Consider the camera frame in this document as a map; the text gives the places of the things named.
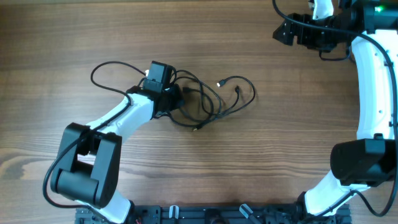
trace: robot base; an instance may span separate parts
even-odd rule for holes
[[[351,224],[349,205],[343,205],[336,215],[310,217],[298,221],[296,204],[273,204],[265,207],[251,207],[255,217],[245,218],[240,207],[160,207],[136,206],[126,224]],[[76,210],[75,224],[113,224],[88,209]]]

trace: black and white robotic arm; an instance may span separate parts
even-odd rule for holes
[[[283,15],[276,7],[275,0],[273,3],[277,12]],[[303,192],[294,208],[291,205],[272,205],[268,208],[277,209],[251,210],[244,204],[236,212],[244,215],[245,222],[273,224],[300,223],[305,220],[311,223],[316,220],[317,223],[330,223],[334,218],[339,223],[336,212],[351,197],[385,181],[396,180],[398,102],[394,102],[394,99],[397,100],[395,74],[398,71],[395,65],[398,62],[398,5],[340,1],[343,12],[337,16],[333,15],[331,0],[314,0],[310,2],[310,7],[314,10],[312,16],[294,13],[283,15],[285,21],[274,32],[273,38],[292,45],[297,36],[298,44],[319,51],[320,56],[332,51],[339,43],[346,43],[348,57],[352,50],[358,69],[361,113],[357,140],[339,143],[333,148],[331,171],[317,186]],[[333,29],[346,32],[334,32]],[[62,156],[53,169],[51,189],[86,208],[90,207],[93,213],[109,223],[140,224],[142,220],[137,219],[133,202],[116,190],[121,145],[145,122],[183,104],[178,85],[169,86],[173,71],[175,69],[170,65],[152,62],[143,87],[135,86],[127,91],[130,100],[125,97],[108,114],[85,126],[70,124],[63,134],[58,155],[72,142],[109,121],[131,102],[117,118],[95,130]],[[93,165],[78,160],[78,154],[84,156],[89,153],[96,155]],[[234,213],[229,213],[231,218],[222,216],[223,208],[218,212],[212,210],[211,215],[208,214],[211,213],[210,209],[206,209],[203,209],[206,212],[200,219],[206,224],[209,216],[217,220],[210,223],[242,223],[231,215]],[[173,222],[170,223],[178,223],[178,207],[170,207],[161,213],[170,215],[165,215],[169,219],[159,221],[159,224],[171,220]],[[157,214],[156,210],[153,217],[160,219]],[[192,223],[201,223],[197,220],[198,213],[195,215],[196,221]]]

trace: wooden table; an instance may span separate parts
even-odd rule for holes
[[[279,2],[285,13],[310,13],[305,1]],[[0,223],[73,222],[73,210],[43,199],[42,180],[65,127],[120,102],[90,83],[91,70],[108,60],[143,70],[152,60],[168,63],[214,88],[243,75],[258,93],[245,110],[196,132],[168,118],[139,128],[123,146],[118,184],[136,205],[294,202],[329,171],[332,147],[356,139],[358,81],[349,61],[322,62],[272,39],[281,22],[271,1],[0,7]],[[141,76],[110,65],[96,79],[127,90]],[[217,89],[227,105],[236,84],[250,98],[246,83],[229,83]],[[390,189],[366,196],[380,210]],[[397,205],[385,218],[358,198],[351,208],[354,223],[398,222]]]

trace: wood grain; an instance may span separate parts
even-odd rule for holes
[[[284,12],[309,12],[281,1]],[[0,7],[0,223],[71,223],[74,211],[41,194],[63,129],[99,118],[121,96],[90,83],[97,64],[152,60],[215,87],[244,75],[257,98],[246,110],[192,132],[167,118],[143,125],[123,146],[119,190],[137,205],[293,202],[328,172],[332,147],[356,137],[356,68],[272,39],[282,19],[270,1],[165,1]],[[141,79],[110,65],[96,80],[127,90]],[[217,89],[226,104],[235,85]],[[188,109],[197,110],[195,103]],[[366,192],[376,209],[390,184]],[[57,200],[67,202],[59,195]],[[397,223],[352,200],[354,223]]]

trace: wooden table surface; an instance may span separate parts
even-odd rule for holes
[[[285,13],[311,13],[305,1],[279,2]],[[74,221],[73,210],[44,200],[42,181],[65,127],[121,101],[90,82],[91,70],[108,60],[142,70],[160,61],[214,88],[243,75],[258,93],[245,110],[199,131],[168,118],[140,127],[123,146],[118,184],[136,205],[294,202],[330,170],[332,147],[356,139],[358,78],[349,61],[323,62],[272,39],[281,22],[263,0],[0,7],[0,223]],[[110,65],[96,79],[127,90],[141,76]],[[217,89],[227,105],[236,84],[250,98],[246,83],[232,82]],[[390,189],[366,196],[380,210]],[[350,204],[354,223],[398,222],[396,204],[384,218],[357,197]]]

